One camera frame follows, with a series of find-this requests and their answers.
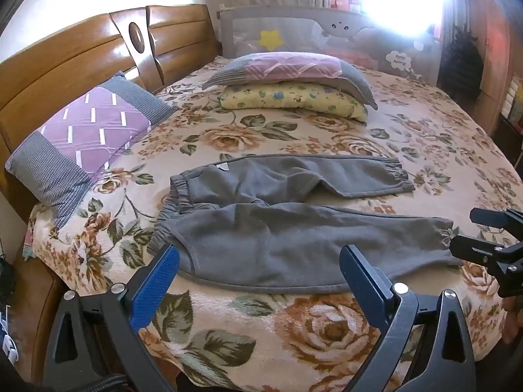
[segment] wooden headboard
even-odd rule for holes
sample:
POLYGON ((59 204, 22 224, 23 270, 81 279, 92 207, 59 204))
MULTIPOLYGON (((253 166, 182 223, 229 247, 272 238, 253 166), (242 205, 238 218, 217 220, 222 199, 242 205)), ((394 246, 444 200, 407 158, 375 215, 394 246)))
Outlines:
POLYGON ((37 200, 3 165, 31 132, 119 70, 156 93, 217 54, 204 5, 99 14, 16 53, 0 64, 0 191, 26 221, 37 200))

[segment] yellow pillow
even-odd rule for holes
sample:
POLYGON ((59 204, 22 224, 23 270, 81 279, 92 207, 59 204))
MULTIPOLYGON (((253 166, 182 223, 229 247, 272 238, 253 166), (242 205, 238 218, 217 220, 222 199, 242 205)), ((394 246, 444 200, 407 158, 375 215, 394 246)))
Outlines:
POLYGON ((302 107, 358 121, 367 120, 367 109, 350 94, 310 82, 278 82, 227 86, 220 95, 224 109, 302 107))

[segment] gray pants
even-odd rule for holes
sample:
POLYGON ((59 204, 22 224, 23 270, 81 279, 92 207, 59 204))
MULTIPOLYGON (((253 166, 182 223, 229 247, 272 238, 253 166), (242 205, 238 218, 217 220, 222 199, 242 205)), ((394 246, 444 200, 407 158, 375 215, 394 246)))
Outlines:
POLYGON ((171 177, 148 251, 170 243, 182 277, 256 293, 347 291, 338 257, 348 244, 391 279, 459 265, 444 243, 452 221, 303 203, 318 186, 346 198, 414 190, 397 159, 253 155, 211 164, 171 177))

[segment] clothing tag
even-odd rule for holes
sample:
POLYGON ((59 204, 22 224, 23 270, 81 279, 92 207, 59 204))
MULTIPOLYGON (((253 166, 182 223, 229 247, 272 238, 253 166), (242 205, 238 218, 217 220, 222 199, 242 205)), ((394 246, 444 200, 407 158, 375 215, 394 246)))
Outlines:
POLYGON ((229 171, 229 168, 228 168, 228 163, 227 162, 223 162, 219 165, 216 165, 218 168, 220 168, 222 171, 229 171))

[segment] yellow star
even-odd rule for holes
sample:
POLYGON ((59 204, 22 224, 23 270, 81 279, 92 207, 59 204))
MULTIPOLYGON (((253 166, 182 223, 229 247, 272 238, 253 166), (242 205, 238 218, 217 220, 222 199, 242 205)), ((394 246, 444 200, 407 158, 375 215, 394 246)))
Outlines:
POLYGON ((261 31, 260 36, 261 39, 258 41, 258 44, 265 47, 270 52, 272 52, 276 47, 283 45, 283 40, 280 38, 277 29, 273 31, 261 31))

